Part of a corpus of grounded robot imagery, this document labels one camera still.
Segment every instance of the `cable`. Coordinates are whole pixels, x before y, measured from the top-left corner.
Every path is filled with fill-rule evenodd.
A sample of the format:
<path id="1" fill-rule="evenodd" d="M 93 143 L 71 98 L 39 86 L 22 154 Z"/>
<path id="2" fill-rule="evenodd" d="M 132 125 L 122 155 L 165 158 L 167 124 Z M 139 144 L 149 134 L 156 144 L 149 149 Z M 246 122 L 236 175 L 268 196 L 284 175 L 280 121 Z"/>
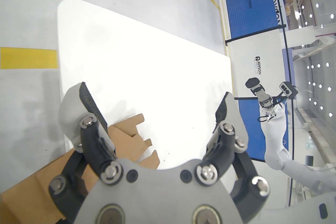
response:
<path id="1" fill-rule="evenodd" d="M 331 170 L 331 169 L 335 169 L 335 167 L 331 167 L 329 169 L 324 169 L 324 170 L 314 170 L 314 169 L 312 169 L 312 170 L 316 171 L 316 172 L 322 172 L 322 171 L 328 171 L 328 170 Z"/>

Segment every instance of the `white tabletop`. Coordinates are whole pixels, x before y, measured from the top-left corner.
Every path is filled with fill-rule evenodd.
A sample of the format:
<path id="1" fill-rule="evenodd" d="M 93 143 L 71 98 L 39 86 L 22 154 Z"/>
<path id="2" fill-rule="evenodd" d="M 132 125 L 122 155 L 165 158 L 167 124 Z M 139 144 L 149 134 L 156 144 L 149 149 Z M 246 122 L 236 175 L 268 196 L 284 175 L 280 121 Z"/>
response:
<path id="1" fill-rule="evenodd" d="M 203 157 L 232 92 L 228 57 L 81 0 L 62 1 L 57 24 L 61 94 L 86 82 L 108 125 L 143 113 L 159 169 Z"/>

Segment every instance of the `blue wall panel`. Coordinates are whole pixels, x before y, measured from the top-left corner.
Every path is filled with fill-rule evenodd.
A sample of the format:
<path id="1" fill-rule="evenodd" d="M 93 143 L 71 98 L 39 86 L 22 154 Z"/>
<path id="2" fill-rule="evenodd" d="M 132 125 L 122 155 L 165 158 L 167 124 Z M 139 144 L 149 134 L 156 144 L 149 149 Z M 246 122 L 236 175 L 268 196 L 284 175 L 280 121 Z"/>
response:
<path id="1" fill-rule="evenodd" d="M 239 100 L 239 111 L 249 135 L 247 153 L 251 158 L 264 160 L 266 144 L 260 123 L 257 121 L 260 116 L 258 100 Z M 283 140 L 284 146 L 288 150 L 288 126 Z"/>
<path id="2" fill-rule="evenodd" d="M 231 38 L 278 26 L 273 0 L 226 0 Z"/>

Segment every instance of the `floor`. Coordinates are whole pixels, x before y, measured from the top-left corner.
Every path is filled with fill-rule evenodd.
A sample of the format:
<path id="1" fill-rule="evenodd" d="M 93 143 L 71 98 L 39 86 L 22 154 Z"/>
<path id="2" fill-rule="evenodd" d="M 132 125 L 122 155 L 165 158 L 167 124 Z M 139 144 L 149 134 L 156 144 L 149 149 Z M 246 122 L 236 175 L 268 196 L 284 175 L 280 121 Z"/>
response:
<path id="1" fill-rule="evenodd" d="M 0 0 L 0 47 L 57 50 L 62 0 Z M 218 0 L 84 0 L 224 53 Z M 0 70 L 0 192 L 64 153 L 57 69 Z"/>

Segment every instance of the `cardboard box on shelf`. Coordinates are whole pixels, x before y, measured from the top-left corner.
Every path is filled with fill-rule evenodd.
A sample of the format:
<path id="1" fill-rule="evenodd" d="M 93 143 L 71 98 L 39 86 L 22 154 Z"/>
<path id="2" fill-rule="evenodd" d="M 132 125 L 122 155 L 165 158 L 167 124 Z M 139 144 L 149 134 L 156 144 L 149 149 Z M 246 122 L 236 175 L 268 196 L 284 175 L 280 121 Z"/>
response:
<path id="1" fill-rule="evenodd" d="M 108 127 L 108 135 L 115 145 L 116 154 L 119 158 L 128 158 L 136 162 L 151 146 L 150 139 L 144 141 L 138 134 L 136 126 L 142 122 L 144 122 L 144 116 L 139 114 Z M 61 174 L 73 152 L 74 149 L 70 150 L 62 157 L 3 192 L 0 198 L 0 223 L 54 224 L 59 219 L 64 218 L 52 201 L 48 187 L 50 181 Z M 156 169 L 160 164 L 156 150 L 138 164 Z M 88 165 L 82 179 L 85 181 L 88 192 L 90 192 L 98 177 Z"/>

